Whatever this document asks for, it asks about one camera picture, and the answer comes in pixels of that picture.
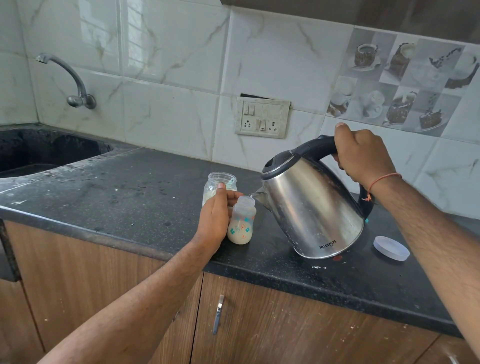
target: faucet spout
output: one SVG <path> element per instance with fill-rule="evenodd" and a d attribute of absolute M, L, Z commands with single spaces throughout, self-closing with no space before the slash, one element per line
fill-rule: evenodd
<path fill-rule="evenodd" d="M 270 204 L 268 203 L 268 195 L 267 195 L 267 192 L 265 192 L 264 188 L 263 187 L 260 187 L 257 192 L 254 192 L 253 194 L 250 194 L 249 195 L 250 197 L 253 197 L 255 200 L 257 200 L 258 202 L 260 202 L 263 206 L 265 206 L 265 208 L 268 210 L 268 211 L 272 211 L 271 208 L 270 208 Z"/>
<path fill-rule="evenodd" d="M 49 61 L 55 62 L 59 66 L 61 66 L 64 70 L 66 70 L 75 80 L 77 84 L 77 91 L 78 96 L 68 96 L 67 103 L 74 108 L 79 108 L 80 106 L 85 106 L 88 109 L 94 109 L 96 106 L 95 98 L 87 93 L 85 88 L 85 84 L 83 83 L 82 79 L 78 75 L 75 70 L 68 65 L 67 62 L 61 60 L 57 56 L 54 56 L 50 53 L 40 53 L 38 56 L 35 57 L 35 60 L 47 64 Z"/>

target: black kettle handle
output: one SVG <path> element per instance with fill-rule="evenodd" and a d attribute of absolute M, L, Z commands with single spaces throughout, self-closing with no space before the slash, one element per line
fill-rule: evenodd
<path fill-rule="evenodd" d="M 312 160 L 321 160 L 322 158 L 336 153 L 335 139 L 332 136 L 320 135 L 316 139 L 312 139 L 292 150 L 293 153 L 300 154 L 302 157 Z M 367 190 L 361 184 L 358 206 L 363 218 L 367 218 L 375 206 L 375 197 L 371 194 L 372 199 L 365 201 L 367 198 Z"/>

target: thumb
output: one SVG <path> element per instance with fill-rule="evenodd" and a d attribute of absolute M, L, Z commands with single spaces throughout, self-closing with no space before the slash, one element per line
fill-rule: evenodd
<path fill-rule="evenodd" d="M 339 122 L 335 125 L 335 146 L 337 151 L 341 153 L 342 150 L 345 150 L 353 143 L 357 144 L 357 141 L 348 125 L 344 122 Z"/>
<path fill-rule="evenodd" d="M 219 210 L 219 209 L 224 209 L 228 205 L 227 203 L 227 187 L 225 186 L 224 183 L 220 182 L 218 186 L 216 187 L 216 193 L 215 193 L 215 202 L 213 205 L 213 211 Z"/>

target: cabinet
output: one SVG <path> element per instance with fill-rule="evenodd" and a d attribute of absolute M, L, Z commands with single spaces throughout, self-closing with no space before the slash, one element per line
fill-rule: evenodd
<path fill-rule="evenodd" d="M 45 350 L 147 278 L 163 262 L 5 222 Z M 151 364 L 190 361 L 200 276 Z"/>
<path fill-rule="evenodd" d="M 220 324 L 212 334 L 218 299 Z M 439 334 L 204 273 L 192 364 L 414 363 Z"/>
<path fill-rule="evenodd" d="M 0 279 L 0 363 L 33 364 L 44 354 L 22 282 Z"/>
<path fill-rule="evenodd" d="M 465 340 L 446 335 L 441 335 L 416 364 L 452 364 L 450 356 L 458 364 L 480 364 Z"/>

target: transparent jar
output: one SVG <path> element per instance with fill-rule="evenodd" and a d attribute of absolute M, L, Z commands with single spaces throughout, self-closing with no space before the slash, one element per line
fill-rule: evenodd
<path fill-rule="evenodd" d="M 202 200 L 202 206 L 210 197 L 213 197 L 216 193 L 216 187 L 220 182 L 223 182 L 227 187 L 227 190 L 237 191 L 237 177 L 233 174 L 225 172 L 212 172 L 208 175 L 208 181 L 204 187 L 204 198 Z"/>
<path fill-rule="evenodd" d="M 257 209 L 255 200 L 250 196 L 240 196 L 233 206 L 232 219 L 228 226 L 228 239 L 235 244 L 246 244 L 252 238 L 253 220 Z"/>

